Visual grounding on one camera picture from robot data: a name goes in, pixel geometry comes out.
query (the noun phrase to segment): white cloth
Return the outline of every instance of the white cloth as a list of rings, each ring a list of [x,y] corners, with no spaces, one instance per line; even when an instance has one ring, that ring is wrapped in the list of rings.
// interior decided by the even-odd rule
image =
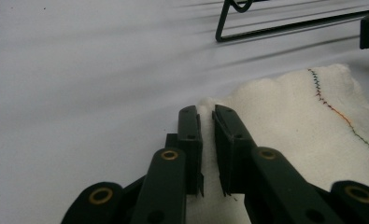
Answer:
[[[330,190],[339,180],[369,186],[369,103],[342,64],[253,80],[224,99],[198,105],[205,198],[189,198],[188,223],[249,223],[243,195],[223,197],[211,112],[234,109],[256,144],[283,153],[309,182]]]

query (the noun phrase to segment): black wire rack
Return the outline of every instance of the black wire rack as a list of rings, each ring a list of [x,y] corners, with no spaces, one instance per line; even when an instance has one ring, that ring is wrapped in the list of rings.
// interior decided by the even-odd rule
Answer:
[[[290,23],[290,24],[285,24],[285,25],[279,25],[279,26],[239,33],[235,35],[222,36],[222,30],[224,29],[224,24],[227,20],[227,15],[228,15],[228,11],[230,7],[233,7],[239,13],[244,13],[250,9],[253,2],[261,2],[261,1],[265,1],[265,0],[248,0],[248,1],[240,1],[240,2],[235,2],[235,0],[225,0],[224,5],[222,7],[221,14],[220,14],[219,25],[217,26],[216,40],[218,42],[228,42],[228,41],[239,40],[239,39],[244,39],[244,38],[254,38],[254,37],[259,37],[259,36],[264,36],[264,35],[273,35],[273,34],[289,32],[293,30],[304,29],[304,28],[314,27],[314,26],[328,24],[328,23],[357,19],[357,18],[361,18],[361,17],[369,15],[369,10],[365,10],[365,11],[353,12],[353,13],[331,16],[331,17],[315,19],[315,20],[310,20],[310,21],[300,21],[300,22],[295,22],[295,23]]]

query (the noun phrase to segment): stitched seam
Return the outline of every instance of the stitched seam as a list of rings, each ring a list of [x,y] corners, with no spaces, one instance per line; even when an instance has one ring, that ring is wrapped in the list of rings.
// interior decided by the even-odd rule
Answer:
[[[319,98],[319,101],[321,101],[324,105],[326,105],[327,107],[329,107],[333,112],[335,112],[339,117],[341,117],[349,126],[350,130],[352,130],[353,134],[355,136],[357,136],[360,140],[362,140],[362,142],[364,142],[368,148],[369,148],[369,143],[367,140],[365,140],[362,136],[360,136],[355,128],[353,127],[352,123],[349,121],[349,119],[341,112],[339,112],[337,109],[335,109],[332,105],[330,105],[322,96],[321,94],[321,86],[320,86],[320,82],[319,82],[319,77],[318,74],[313,71],[312,69],[308,69],[308,71],[312,74],[314,83],[315,83],[315,87],[316,87],[316,96]]]

